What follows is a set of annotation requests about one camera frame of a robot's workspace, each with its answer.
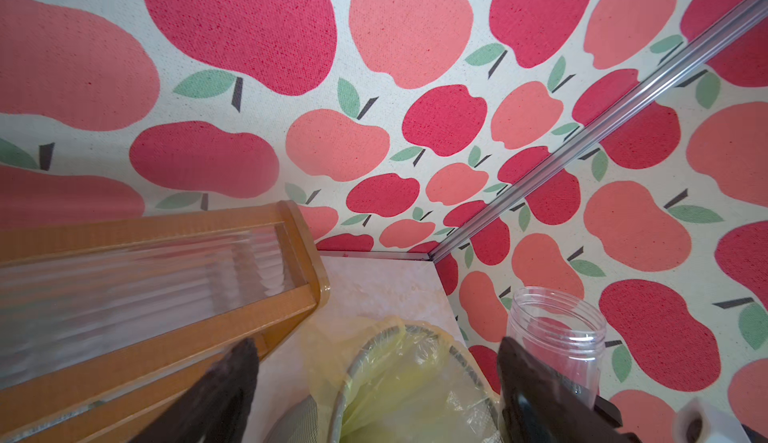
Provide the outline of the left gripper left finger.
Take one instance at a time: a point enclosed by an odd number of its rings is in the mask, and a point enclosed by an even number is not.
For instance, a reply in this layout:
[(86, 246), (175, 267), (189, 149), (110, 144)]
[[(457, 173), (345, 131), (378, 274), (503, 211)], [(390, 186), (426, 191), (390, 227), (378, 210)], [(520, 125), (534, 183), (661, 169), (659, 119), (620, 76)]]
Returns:
[(257, 388), (259, 363), (253, 340), (241, 340), (132, 440), (240, 442)]

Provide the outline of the short clear jar with beans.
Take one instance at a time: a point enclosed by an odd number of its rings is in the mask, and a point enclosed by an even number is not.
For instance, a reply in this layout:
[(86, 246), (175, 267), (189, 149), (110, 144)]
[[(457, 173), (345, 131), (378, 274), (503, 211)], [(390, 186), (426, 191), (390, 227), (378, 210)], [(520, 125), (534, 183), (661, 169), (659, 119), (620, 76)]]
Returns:
[(605, 317), (574, 295), (535, 286), (513, 293), (507, 335), (588, 407), (598, 396), (606, 334)]

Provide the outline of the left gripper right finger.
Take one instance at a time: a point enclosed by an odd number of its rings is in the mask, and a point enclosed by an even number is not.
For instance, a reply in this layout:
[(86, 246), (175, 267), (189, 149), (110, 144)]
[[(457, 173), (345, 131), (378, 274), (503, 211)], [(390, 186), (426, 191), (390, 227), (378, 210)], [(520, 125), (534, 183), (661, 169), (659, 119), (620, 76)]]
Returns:
[(637, 442), (621, 434), (511, 337), (500, 343), (497, 369), (502, 389), (504, 442)]

